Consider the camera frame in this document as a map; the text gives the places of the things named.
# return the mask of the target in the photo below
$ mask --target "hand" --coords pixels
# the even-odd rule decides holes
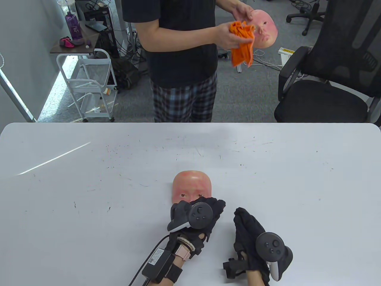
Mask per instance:
[[[266,261],[258,255],[255,247],[255,241],[265,230],[255,217],[241,207],[236,209],[234,215],[236,230],[234,249],[238,252],[238,256],[241,255],[248,261],[248,270],[261,272],[262,279],[266,284],[270,281],[270,271]]]
[[[196,254],[201,253],[201,249],[204,247],[205,239],[209,241],[210,234],[212,233],[213,227],[215,226],[217,220],[219,219],[221,213],[224,211],[226,203],[223,200],[217,200],[215,198],[205,198],[200,197],[197,200],[191,202],[191,205],[194,205],[198,202],[207,203],[213,211],[213,219],[211,223],[203,229],[193,229],[193,228],[183,228],[177,232],[170,233],[169,242],[166,246],[166,250],[174,251],[174,248],[178,244],[178,238],[182,237],[188,240],[192,246],[195,248],[191,252],[191,258]]]
[[[224,23],[216,27],[214,43],[224,50],[238,49],[240,44],[249,44],[254,39],[245,39],[230,33],[229,28],[232,22]]]
[[[246,21],[246,23],[248,23],[253,19],[251,15],[252,11],[254,11],[254,9],[251,6],[239,1],[232,10],[232,14],[236,21]]]

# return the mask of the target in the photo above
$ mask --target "mask mouth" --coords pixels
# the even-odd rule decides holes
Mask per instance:
[[[265,35],[263,38],[262,38],[262,41],[265,42],[265,41],[268,41],[270,39],[270,35]]]

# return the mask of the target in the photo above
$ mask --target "forearm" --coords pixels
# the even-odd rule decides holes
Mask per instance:
[[[177,267],[182,268],[184,265],[184,261],[181,257],[176,256],[173,264],[175,264]],[[155,284],[153,282],[148,283],[148,286],[173,286],[173,282],[167,278],[163,278],[163,280],[159,284]]]
[[[248,286],[264,286],[260,271],[246,271]]]
[[[138,35],[143,48],[150,52],[183,51],[202,45],[213,44],[215,27],[193,30],[176,31],[158,27],[150,36]]]
[[[231,13],[240,0],[216,0],[216,4],[226,12]]]

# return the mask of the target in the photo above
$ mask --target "white table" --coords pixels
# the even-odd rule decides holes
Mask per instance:
[[[379,285],[380,146],[371,124],[9,125],[0,285],[128,285],[166,235],[171,182],[188,169],[210,176],[226,208],[177,285],[227,282],[237,207],[293,250],[271,285]]]

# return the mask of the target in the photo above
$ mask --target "orange towel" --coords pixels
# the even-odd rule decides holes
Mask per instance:
[[[241,38],[250,38],[254,39],[254,26],[246,25],[246,22],[234,22],[230,26],[230,33],[237,35]],[[250,67],[253,64],[253,43],[249,44],[240,44],[239,49],[232,49],[232,64],[233,67],[236,67],[243,62],[247,63],[247,66]]]

